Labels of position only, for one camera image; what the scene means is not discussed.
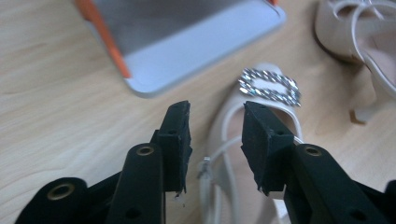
table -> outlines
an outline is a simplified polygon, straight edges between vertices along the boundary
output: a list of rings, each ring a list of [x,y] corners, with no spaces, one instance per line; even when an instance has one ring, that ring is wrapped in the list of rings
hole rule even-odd
[[[70,1],[0,4],[0,222],[14,222],[45,184],[75,176],[91,186],[118,172],[148,142],[169,105],[191,102],[193,154],[185,204],[168,193],[168,223],[200,223],[197,165],[211,122],[244,67],[277,64],[297,80],[304,140],[328,149],[355,180],[383,190],[396,178],[394,109],[366,125],[348,110],[374,99],[370,72],[317,44],[317,0],[281,1],[288,20],[155,98],[134,95]]]

wooden surface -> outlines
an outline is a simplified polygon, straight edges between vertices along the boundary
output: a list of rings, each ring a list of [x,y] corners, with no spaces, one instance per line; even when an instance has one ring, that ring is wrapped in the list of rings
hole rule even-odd
[[[275,63],[297,80],[305,142],[328,149],[352,178],[383,190],[396,178],[395,111],[382,111],[365,126],[349,121],[350,108],[374,99],[370,73],[318,46],[312,30],[317,3],[281,1],[288,20],[275,33],[142,99],[124,84],[69,1],[2,1],[0,223],[12,223],[52,180],[76,176],[91,186],[118,172],[128,149],[148,142],[166,108],[182,100],[191,102],[194,151],[186,206],[168,194],[167,221],[200,223],[196,167],[210,123],[240,71],[260,62]]]

rhinestone embellishment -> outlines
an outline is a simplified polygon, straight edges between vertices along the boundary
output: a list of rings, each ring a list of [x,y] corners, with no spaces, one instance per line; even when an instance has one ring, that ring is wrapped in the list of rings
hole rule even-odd
[[[268,88],[259,89],[254,86],[255,79],[278,83],[287,89],[286,93],[281,93]],[[250,96],[259,96],[266,100],[276,101],[289,106],[300,106],[300,92],[297,83],[284,75],[270,71],[260,71],[257,69],[246,68],[241,78],[238,80],[240,84],[239,90]]]

shoe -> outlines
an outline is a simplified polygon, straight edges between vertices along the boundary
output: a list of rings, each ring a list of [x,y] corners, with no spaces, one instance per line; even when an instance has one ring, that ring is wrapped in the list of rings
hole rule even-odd
[[[364,123],[377,111],[396,106],[396,3],[321,0],[315,33],[332,55],[364,63],[373,74],[376,101],[354,109],[355,121]]]
[[[205,224],[288,223],[283,201],[258,191],[241,146],[244,102],[270,107],[302,143],[300,122],[294,112],[300,93],[294,80],[280,69],[262,63],[246,69],[230,98],[223,104],[208,136],[200,166],[201,209]]]

white sandal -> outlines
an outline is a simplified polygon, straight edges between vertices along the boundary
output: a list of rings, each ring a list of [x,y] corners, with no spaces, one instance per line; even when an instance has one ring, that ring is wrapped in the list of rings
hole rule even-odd
[[[302,139],[300,122],[293,109],[299,105],[300,93],[292,79],[283,76],[277,66],[269,63],[245,70],[239,82],[215,119],[206,145],[210,157],[205,157],[201,163],[203,221],[205,224],[288,223],[283,201],[267,198],[255,190],[253,173],[240,149],[243,115],[238,113],[244,112],[246,101],[267,105],[282,120],[288,119],[291,124],[288,127],[291,126],[296,137]],[[233,125],[238,125],[238,134],[229,133],[229,130],[235,130],[230,129]]]
[[[315,23],[319,43],[338,58],[364,63],[372,72],[376,101],[352,111],[364,123],[396,106],[396,3],[321,0]]]

